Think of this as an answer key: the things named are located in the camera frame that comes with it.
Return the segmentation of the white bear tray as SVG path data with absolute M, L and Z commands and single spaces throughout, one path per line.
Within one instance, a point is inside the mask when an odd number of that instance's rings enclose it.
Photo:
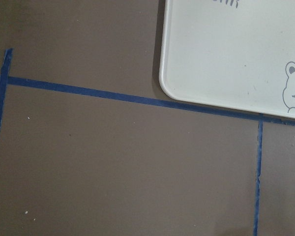
M 295 119 L 295 0 L 168 0 L 159 82 L 172 99 Z

